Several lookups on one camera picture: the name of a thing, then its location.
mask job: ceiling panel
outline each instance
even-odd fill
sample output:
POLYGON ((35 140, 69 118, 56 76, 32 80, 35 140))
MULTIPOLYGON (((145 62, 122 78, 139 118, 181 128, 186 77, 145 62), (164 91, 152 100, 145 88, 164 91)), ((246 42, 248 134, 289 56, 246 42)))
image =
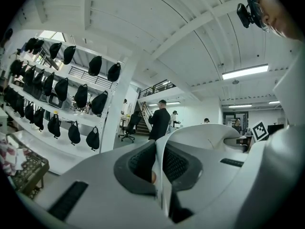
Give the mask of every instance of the ceiling panel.
POLYGON ((190 86, 219 79, 208 51, 194 32, 182 38, 159 59, 190 86))

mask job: white column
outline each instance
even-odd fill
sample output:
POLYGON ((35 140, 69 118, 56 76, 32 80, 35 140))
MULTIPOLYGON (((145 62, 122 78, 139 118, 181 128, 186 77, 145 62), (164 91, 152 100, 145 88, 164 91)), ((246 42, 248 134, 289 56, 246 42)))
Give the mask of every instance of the white column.
POLYGON ((133 73, 141 58, 141 55, 141 52, 134 52, 128 58, 124 68, 121 71, 121 75, 114 91, 114 95, 112 96, 111 106, 107 116, 107 121, 102 138, 101 152, 113 150, 114 139, 116 137, 116 131, 121 116, 123 101, 126 96, 127 89, 132 79, 133 73))

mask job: white desk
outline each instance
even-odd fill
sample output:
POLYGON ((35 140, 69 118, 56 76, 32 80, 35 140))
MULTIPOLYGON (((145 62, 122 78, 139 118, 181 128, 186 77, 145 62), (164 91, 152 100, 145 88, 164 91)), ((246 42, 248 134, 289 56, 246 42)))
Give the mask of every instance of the white desk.
POLYGON ((0 108, 0 123, 2 123, 0 130, 4 134, 8 133, 8 117, 9 116, 4 112, 4 110, 0 108))

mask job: fluorescent light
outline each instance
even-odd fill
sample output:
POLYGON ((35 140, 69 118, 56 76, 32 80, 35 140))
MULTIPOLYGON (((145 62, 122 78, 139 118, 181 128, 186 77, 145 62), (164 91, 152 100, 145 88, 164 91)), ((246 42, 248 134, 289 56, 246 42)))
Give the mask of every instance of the fluorescent light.
POLYGON ((242 69, 238 71, 232 71, 228 73, 223 73, 223 79, 231 79, 231 78, 236 78, 244 75, 249 75, 249 74, 256 74, 256 73, 261 73, 261 72, 267 72, 268 71, 268 64, 260 65, 260 66, 255 66, 247 69, 242 69))
POLYGON ((246 108, 246 107, 251 107, 252 104, 246 104, 246 105, 233 105, 229 106, 229 108, 246 108))
POLYGON ((269 102, 269 104, 279 104, 280 103, 280 101, 271 101, 271 102, 269 102))
POLYGON ((169 105, 169 104, 179 104, 180 102, 173 102, 173 103, 167 103, 166 105, 169 105))

